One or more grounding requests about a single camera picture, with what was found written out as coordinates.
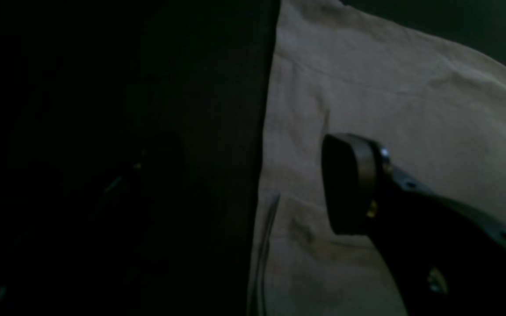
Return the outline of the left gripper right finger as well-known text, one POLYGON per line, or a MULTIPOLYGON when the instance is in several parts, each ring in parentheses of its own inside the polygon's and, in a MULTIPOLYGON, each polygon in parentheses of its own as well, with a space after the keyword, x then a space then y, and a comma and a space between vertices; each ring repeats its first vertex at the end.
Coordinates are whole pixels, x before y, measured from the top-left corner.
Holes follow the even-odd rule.
POLYGON ((506 316, 506 225, 440 196, 379 143, 328 134, 322 178, 331 229, 367 236, 409 316, 506 316))

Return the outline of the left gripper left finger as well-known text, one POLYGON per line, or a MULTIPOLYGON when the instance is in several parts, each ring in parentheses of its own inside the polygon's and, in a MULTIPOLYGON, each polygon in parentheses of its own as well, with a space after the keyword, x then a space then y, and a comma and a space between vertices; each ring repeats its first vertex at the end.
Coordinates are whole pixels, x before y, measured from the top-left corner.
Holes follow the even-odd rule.
POLYGON ((207 312, 211 214, 181 139, 161 134, 16 218, 0 249, 0 316, 207 312))

